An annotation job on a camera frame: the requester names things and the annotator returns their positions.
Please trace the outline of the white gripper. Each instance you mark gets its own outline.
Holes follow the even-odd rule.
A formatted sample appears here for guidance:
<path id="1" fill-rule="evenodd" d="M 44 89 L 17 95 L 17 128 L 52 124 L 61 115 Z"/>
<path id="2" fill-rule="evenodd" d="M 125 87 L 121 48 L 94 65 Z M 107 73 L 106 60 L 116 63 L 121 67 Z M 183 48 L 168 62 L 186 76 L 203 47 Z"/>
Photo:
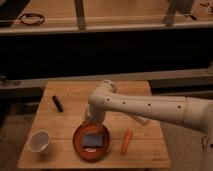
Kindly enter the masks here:
<path id="1" fill-rule="evenodd" d="M 85 114 L 85 119 L 89 123 L 100 124 L 99 112 L 93 109 L 87 109 Z"/>

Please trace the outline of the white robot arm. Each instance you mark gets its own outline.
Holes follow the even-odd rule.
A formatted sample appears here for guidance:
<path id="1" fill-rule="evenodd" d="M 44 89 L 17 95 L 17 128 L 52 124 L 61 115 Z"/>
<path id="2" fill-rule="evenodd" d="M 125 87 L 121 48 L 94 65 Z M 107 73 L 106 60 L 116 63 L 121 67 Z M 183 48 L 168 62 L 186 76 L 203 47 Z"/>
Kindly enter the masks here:
<path id="1" fill-rule="evenodd" d="M 121 112 L 181 125 L 207 135 L 200 171 L 213 171 L 213 100 L 186 96 L 135 96 L 116 92 L 103 80 L 89 95 L 85 118 L 101 124 L 107 111 Z"/>

